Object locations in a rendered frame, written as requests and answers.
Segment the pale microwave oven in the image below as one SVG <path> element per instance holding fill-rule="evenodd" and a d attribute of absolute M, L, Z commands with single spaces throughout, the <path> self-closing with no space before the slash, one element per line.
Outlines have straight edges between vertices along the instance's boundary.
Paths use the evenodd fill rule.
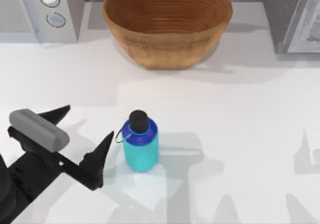
<path fill-rule="evenodd" d="M 55 8 L 40 0 L 0 0 L 0 43 L 76 43 L 86 0 L 60 0 Z M 54 28 L 46 16 L 59 13 L 66 24 Z"/>

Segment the turquoise bottle with black cap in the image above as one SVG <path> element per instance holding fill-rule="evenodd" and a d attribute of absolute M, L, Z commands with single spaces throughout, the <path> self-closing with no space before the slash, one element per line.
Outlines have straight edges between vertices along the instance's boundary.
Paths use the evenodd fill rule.
<path fill-rule="evenodd" d="M 115 137 L 123 145 L 127 165 L 134 171 L 151 170 L 159 160 L 158 126 L 143 110 L 134 110 Z"/>

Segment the brown wicker basket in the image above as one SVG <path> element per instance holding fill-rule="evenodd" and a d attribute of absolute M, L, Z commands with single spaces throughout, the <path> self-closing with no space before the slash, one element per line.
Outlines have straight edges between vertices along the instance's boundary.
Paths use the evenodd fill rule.
<path fill-rule="evenodd" d="M 217 46 L 230 0 L 104 0 L 102 15 L 122 50 L 147 69 L 185 69 Z"/>

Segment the pale grey rounded box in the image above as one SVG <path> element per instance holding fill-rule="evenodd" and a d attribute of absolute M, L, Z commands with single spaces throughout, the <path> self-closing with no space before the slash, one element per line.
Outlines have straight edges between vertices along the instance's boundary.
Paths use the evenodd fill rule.
<path fill-rule="evenodd" d="M 30 109 L 12 111 L 9 122 L 13 128 L 49 152 L 59 152 L 70 142 L 65 131 Z"/>

